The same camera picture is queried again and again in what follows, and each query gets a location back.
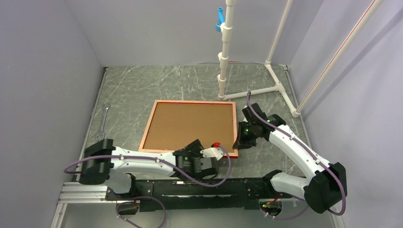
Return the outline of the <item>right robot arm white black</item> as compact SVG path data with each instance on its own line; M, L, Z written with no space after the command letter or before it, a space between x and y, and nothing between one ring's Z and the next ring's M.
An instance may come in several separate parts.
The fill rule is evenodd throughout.
M345 211L347 183L345 167L324 159L302 142L277 114L267 116L257 103L242 109L244 121L238 123L234 149L256 146L263 138L284 152L303 172L303 177L292 176L281 170L266 174L262 180L262 192L267 197L286 193L303 199L317 213L330 211L341 202L338 215Z

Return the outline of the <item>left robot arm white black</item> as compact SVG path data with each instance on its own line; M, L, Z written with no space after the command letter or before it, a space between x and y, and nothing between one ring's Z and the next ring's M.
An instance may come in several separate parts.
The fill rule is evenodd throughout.
M224 157L220 147L205 149L195 140L174 152L137 152L115 147L112 139L100 140L84 151L79 183L104 184L129 200L136 195L135 173L201 180L218 173L218 161Z

